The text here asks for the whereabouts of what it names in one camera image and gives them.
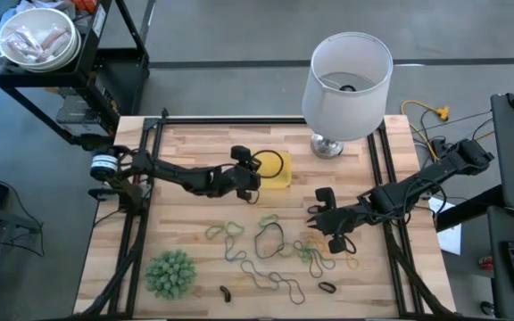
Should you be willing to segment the plastic wrapped sausage pack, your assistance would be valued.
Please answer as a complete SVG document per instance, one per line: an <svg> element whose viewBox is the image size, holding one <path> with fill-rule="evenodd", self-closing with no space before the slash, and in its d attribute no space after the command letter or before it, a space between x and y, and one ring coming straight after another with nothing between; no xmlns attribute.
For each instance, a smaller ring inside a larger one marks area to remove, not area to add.
<svg viewBox="0 0 514 321"><path fill-rule="evenodd" d="M11 33L4 39L4 43L25 59L36 59L43 53L42 46L25 26L12 27Z"/></svg>
<svg viewBox="0 0 514 321"><path fill-rule="evenodd" d="M48 32L41 47L47 49L57 49L58 47L68 44L70 42L70 32L64 26L53 25Z"/></svg>

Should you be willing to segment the white ceramic bowl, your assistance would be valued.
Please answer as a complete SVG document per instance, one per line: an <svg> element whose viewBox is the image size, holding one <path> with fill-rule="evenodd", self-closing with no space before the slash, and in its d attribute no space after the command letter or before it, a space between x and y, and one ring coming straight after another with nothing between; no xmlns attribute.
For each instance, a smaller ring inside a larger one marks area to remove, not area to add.
<svg viewBox="0 0 514 321"><path fill-rule="evenodd" d="M25 26L41 45L53 25L66 27L70 32L70 42L57 49L42 48L43 53L36 59L25 59L4 43L12 27ZM72 19L65 13L51 8L35 8L17 13L0 28L0 58L30 72L47 73L66 67L77 56L81 45L81 35Z"/></svg>

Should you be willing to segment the grey flat box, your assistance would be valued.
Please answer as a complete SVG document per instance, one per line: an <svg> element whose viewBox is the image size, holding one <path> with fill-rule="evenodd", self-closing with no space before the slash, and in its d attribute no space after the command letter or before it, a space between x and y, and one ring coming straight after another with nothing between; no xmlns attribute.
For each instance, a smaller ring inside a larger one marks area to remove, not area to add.
<svg viewBox="0 0 514 321"><path fill-rule="evenodd" d="M64 98L55 119L62 124L98 124L99 116L80 96L68 95Z"/></svg>

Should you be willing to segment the blue rubber band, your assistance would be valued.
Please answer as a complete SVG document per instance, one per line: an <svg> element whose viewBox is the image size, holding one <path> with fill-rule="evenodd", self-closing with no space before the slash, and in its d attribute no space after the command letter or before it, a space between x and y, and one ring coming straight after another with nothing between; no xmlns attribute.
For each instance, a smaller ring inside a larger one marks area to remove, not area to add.
<svg viewBox="0 0 514 321"><path fill-rule="evenodd" d="M235 245L235 238L231 235L228 235L225 238L225 253L224 258L228 262L234 262L237 260L243 260L247 258L246 251L238 251L237 253L233 253Z"/></svg>

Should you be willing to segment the green rubber bands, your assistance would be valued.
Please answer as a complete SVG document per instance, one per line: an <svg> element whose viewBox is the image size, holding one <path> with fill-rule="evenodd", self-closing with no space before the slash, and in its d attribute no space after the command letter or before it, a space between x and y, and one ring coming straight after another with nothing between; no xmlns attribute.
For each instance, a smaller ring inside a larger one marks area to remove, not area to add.
<svg viewBox="0 0 514 321"><path fill-rule="evenodd" d="M285 233L279 223L269 224L253 238L253 248L258 259L275 257L277 248L285 242Z"/></svg>

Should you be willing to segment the green artificial potted plant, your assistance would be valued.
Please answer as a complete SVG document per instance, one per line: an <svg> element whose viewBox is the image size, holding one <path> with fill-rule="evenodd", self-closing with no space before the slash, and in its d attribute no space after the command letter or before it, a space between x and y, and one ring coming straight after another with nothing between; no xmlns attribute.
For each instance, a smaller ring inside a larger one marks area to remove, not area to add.
<svg viewBox="0 0 514 321"><path fill-rule="evenodd" d="M195 278L191 257L182 250L165 251L146 266L145 288L156 298L179 300L190 290Z"/></svg>

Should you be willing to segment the pale yellow thin rubber band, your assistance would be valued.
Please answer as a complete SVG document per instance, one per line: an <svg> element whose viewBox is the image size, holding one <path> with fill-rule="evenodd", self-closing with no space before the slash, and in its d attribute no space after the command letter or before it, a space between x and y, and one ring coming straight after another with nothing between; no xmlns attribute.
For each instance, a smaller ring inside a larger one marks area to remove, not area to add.
<svg viewBox="0 0 514 321"><path fill-rule="evenodd" d="M257 288L268 288L272 286L272 282L269 279L253 274L244 274L242 276L234 277L232 284L234 286L241 284L252 284Z"/></svg>

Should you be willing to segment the orange package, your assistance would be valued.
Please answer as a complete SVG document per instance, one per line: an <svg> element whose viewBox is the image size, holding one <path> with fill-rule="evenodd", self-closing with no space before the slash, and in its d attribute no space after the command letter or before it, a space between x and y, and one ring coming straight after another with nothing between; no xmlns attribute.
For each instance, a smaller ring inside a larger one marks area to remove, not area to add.
<svg viewBox="0 0 514 321"><path fill-rule="evenodd" d="M71 0L78 11L94 13L98 4L98 0Z"/></svg>

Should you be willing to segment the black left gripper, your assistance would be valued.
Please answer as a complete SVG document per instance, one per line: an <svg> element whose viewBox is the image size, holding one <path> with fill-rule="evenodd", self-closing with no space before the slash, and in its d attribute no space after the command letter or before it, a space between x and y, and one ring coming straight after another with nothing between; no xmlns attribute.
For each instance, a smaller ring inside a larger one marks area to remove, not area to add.
<svg viewBox="0 0 514 321"><path fill-rule="evenodd" d="M233 191L246 202L252 199L252 193L261 187L261 176L252 169L259 169L261 161L252 156L251 150L242 145L231 147L230 157L237 165L224 164L213 170L211 196L222 197Z"/></svg>

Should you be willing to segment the white paper sheet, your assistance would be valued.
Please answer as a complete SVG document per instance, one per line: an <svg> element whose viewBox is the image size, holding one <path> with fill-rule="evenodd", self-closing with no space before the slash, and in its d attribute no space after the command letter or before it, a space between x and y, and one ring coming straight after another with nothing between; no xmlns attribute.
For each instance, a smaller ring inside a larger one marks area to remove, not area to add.
<svg viewBox="0 0 514 321"><path fill-rule="evenodd" d="M431 197L428 200L429 209L434 213L440 210L442 203L443 201L441 199L435 197ZM454 255L461 254L461 224L438 232L437 238L442 251Z"/></svg>

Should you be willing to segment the black aluminium table frame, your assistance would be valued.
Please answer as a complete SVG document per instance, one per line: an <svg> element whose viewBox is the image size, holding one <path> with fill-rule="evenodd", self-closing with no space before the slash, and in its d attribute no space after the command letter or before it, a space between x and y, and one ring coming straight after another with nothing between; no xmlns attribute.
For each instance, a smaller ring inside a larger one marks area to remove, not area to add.
<svg viewBox="0 0 514 321"><path fill-rule="evenodd" d="M258 259L255 254L253 238L262 229L258 226L262 217L277 214L277 223L288 241L306 241L307 234L323 238L306 226L307 208L315 201L315 190L329 186L339 203L349 204L375 183L365 140L348 143L337 159L321 160L311 153L310 134L296 117L169 117L160 133L159 155L163 160L185 167L212 166L228 162L234 145L254 151L285 151L291 155L292 181L285 189L262 191L254 205L234 194L219 199L196 197L178 185L157 181L144 225L143 264L165 251L182 250L195 262L195 282L184 298L164 300L146 290L144 265L131 268L120 285L117 306L106 308L102 319L396 317L397 302L381 226L362 226L352 233L358 249L353 257L360 262L357 269L349 269L339 259L336 267L324 270L319 279L310 275L309 265L298 257ZM278 272L297 280L306 295L303 304L289 300L285 284L280 284L278 291L232 284L234 277L244 275L240 268L243 260L225 260L225 230L212 240L204 236L208 227L229 221L245 228L234 237L233 253L246 251L246 259L265 275ZM320 282L334 284L336 292L321 291ZM224 301L221 285L230 290L231 302Z"/></svg>

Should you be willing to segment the white cart label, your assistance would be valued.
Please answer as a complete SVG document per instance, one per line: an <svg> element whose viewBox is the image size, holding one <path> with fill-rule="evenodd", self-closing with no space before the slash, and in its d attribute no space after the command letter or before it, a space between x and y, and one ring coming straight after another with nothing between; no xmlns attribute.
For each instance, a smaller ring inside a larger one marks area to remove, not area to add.
<svg viewBox="0 0 514 321"><path fill-rule="evenodd" d="M97 37L100 37L106 20L106 10L101 4L95 8L95 16L92 23L92 30Z"/></svg>

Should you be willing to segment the dark thin rubber band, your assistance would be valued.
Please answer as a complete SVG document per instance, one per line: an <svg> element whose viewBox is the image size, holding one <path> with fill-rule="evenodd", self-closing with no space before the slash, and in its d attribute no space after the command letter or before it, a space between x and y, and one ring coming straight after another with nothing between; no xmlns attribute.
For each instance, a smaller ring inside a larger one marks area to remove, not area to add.
<svg viewBox="0 0 514 321"><path fill-rule="evenodd" d="M278 272L269 273L269 280L276 284L285 284L288 287L289 300L293 304L301 305L306 301L306 295L297 280L283 277Z"/></svg>
<svg viewBox="0 0 514 321"><path fill-rule="evenodd" d="M323 268L320 266L320 252L317 250L317 248L314 245L311 245L309 243L303 243L302 241L294 241L293 245L295 243L302 243L304 245L310 245L315 248L314 251L314 259L311 262L307 262L309 264L309 273L313 278L321 278L324 274Z"/></svg>

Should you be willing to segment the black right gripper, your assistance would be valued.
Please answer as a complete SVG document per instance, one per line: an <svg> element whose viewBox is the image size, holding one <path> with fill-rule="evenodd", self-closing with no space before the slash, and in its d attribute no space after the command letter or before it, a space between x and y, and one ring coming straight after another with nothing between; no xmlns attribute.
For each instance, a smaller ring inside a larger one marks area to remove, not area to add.
<svg viewBox="0 0 514 321"><path fill-rule="evenodd" d="M355 227L365 224L369 211L360 204L337 208L336 197L331 187L319 188L315 191L315 195L320 205L310 206L307 212L311 214L309 221L317 219L317 225L308 225L308 228L332 237L327 242L331 253L345 251L344 233L351 233Z"/></svg>

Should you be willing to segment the black utility cart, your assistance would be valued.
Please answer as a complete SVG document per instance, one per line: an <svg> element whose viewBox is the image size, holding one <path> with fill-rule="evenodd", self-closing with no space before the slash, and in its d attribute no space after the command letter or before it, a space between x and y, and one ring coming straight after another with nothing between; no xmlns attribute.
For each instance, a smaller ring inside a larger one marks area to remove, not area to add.
<svg viewBox="0 0 514 321"><path fill-rule="evenodd" d="M143 39L130 17L124 0L98 0L106 10L106 19L112 4L116 4L135 45L127 48L101 48L100 37L92 30L95 13L87 33L82 37L81 52L73 62L57 71L47 73L0 73L0 88L23 108L53 130L69 144L91 150L100 144L111 144L122 116L139 111L145 80L150 71L149 55ZM20 93L21 87L70 87L81 96L99 116L105 130L103 136L83 134L75 136L48 117L32 101Z"/></svg>

